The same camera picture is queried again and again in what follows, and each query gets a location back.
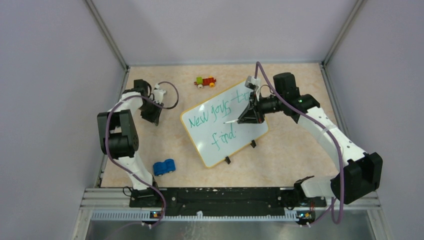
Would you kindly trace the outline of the yellow-framed whiteboard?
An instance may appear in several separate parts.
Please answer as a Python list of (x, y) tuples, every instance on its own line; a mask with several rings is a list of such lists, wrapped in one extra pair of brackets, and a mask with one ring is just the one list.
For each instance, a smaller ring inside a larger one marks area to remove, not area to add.
[(239, 82), (180, 115), (188, 136), (207, 168), (258, 140), (269, 131), (267, 122), (238, 124), (237, 119), (248, 105), (251, 89)]

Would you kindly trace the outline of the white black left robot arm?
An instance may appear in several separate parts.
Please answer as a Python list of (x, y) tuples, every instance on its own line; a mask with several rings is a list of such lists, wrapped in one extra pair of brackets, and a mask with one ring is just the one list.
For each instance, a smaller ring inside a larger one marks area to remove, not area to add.
[(161, 194), (154, 189), (154, 177), (138, 153), (140, 140), (133, 116), (140, 111), (143, 120), (158, 126), (165, 94), (159, 84), (151, 86), (137, 79), (134, 87), (125, 90), (113, 108), (97, 115), (102, 152), (127, 173), (132, 182), (131, 198), (141, 199), (149, 207), (160, 202)]

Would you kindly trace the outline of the green white marker pen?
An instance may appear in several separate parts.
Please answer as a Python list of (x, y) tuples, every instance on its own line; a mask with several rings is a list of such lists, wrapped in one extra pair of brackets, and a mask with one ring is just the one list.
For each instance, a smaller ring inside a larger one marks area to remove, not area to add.
[(237, 122), (238, 122), (238, 120), (234, 119), (234, 120), (226, 121), (226, 122), (224, 122), (224, 124), (231, 124), (231, 123), (237, 123)]

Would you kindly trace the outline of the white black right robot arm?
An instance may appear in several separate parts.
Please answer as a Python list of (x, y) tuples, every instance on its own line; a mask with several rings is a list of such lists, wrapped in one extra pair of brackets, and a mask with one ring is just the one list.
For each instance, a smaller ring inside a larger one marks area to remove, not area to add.
[(302, 95), (290, 72), (273, 76), (271, 94), (260, 93), (260, 79), (248, 76), (245, 87), (252, 90), (237, 124), (262, 124), (265, 115), (283, 112), (307, 130), (333, 160), (336, 176), (307, 176), (294, 184), (293, 200), (307, 206), (315, 197), (336, 198), (350, 204), (380, 187), (383, 160), (354, 144), (328, 118), (320, 103), (310, 94)]

